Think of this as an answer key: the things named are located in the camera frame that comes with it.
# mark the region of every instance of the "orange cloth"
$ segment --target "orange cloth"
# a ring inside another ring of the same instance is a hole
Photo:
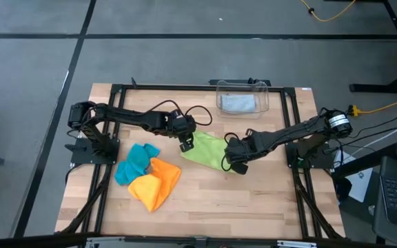
[[[158,209],[171,194],[180,177],[180,169],[158,158],[150,160],[152,172],[139,176],[128,186],[129,193],[141,200],[148,211]]]

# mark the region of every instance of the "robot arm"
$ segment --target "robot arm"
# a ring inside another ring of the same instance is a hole
[[[238,137],[230,138],[225,149],[225,157],[234,171],[244,174],[247,170],[245,164],[248,161],[266,156],[279,145],[312,135],[298,148],[300,157],[309,156],[326,141],[345,138],[351,132],[352,127],[343,112],[327,110],[326,113],[312,117],[308,121],[276,132],[257,132],[248,129],[245,138],[241,140]]]
[[[93,117],[90,116],[92,110],[95,112]],[[102,134],[96,128],[96,124],[103,121],[135,125],[155,135],[178,138],[182,152],[194,147],[192,133],[196,130],[196,122],[192,116],[184,115],[180,110],[142,113],[109,107],[105,103],[96,104],[86,101],[76,103],[71,107],[68,126],[82,131],[90,139],[96,152],[100,147],[108,150],[109,134]]]

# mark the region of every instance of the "yellow cable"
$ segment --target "yellow cable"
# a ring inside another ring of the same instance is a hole
[[[304,5],[307,7],[307,9],[310,11],[310,9],[312,9],[304,0],[300,0],[302,3],[304,3]],[[347,7],[344,8],[344,10],[342,10],[341,12],[339,12],[336,16],[332,17],[332,18],[328,18],[328,19],[321,19],[319,17],[316,16],[315,14],[315,10],[312,10],[310,12],[310,14],[312,14],[315,19],[317,19],[318,21],[322,21],[322,22],[326,22],[326,21],[331,21],[333,19],[335,19],[336,17],[339,17],[340,15],[342,15],[346,10],[348,10],[350,8],[350,6],[352,6],[354,3],[356,2],[356,0],[353,0],[351,3],[349,3],[349,5]]]
[[[373,113],[379,112],[379,111],[381,111],[381,110],[385,110],[385,109],[387,109],[387,108],[389,108],[389,107],[393,107],[393,106],[395,106],[395,105],[397,105],[397,102],[392,103],[392,104],[389,104],[389,105],[384,106],[384,107],[380,107],[380,108],[375,109],[375,110],[371,110],[371,111],[360,111],[360,113],[361,113],[361,114],[373,114]]]

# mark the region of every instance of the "green cloth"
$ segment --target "green cloth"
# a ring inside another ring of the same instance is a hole
[[[194,135],[194,148],[187,152],[181,152],[180,155],[212,169],[223,171],[221,159],[225,155],[226,141],[204,132],[194,132],[192,135]],[[223,166],[225,169],[230,167],[226,159],[223,161]]]

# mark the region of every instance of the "blue cloth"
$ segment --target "blue cloth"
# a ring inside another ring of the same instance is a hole
[[[134,144],[128,153],[126,161],[119,163],[114,178],[119,185],[128,185],[136,177],[148,174],[146,169],[150,165],[150,159],[157,157],[160,150],[151,144]]]

